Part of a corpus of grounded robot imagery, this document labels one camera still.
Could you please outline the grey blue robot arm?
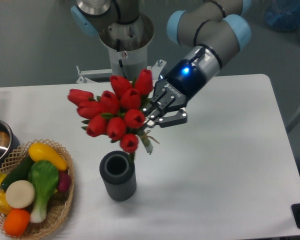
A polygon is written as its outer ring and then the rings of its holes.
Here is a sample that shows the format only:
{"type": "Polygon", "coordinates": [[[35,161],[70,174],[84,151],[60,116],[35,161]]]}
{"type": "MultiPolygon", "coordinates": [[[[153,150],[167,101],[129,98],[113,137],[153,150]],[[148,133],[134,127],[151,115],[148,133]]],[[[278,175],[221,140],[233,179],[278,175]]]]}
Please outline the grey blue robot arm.
{"type": "MultiPolygon", "coordinates": [[[[144,127],[187,121],[187,103],[249,42],[251,29],[242,14],[250,5],[249,0],[206,0],[169,17],[169,39],[191,51],[167,74],[154,76],[152,98],[142,109],[144,127]]],[[[114,75],[132,79],[147,66],[154,26],[137,0],[78,0],[71,14],[84,33],[99,36],[114,75]]]]}

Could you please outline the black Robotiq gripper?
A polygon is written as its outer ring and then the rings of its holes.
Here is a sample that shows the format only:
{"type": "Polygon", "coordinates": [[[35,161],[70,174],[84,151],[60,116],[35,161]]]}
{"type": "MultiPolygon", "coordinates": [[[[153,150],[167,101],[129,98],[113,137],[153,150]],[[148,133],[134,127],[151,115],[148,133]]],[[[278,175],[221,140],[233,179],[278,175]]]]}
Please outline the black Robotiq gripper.
{"type": "Polygon", "coordinates": [[[167,128],[185,124],[188,121],[187,103],[206,83],[207,78],[199,67],[187,59],[178,62],[155,83],[152,98],[141,108],[146,117],[145,127],[167,128]],[[173,111],[177,111],[175,115],[164,116],[173,111]]]}

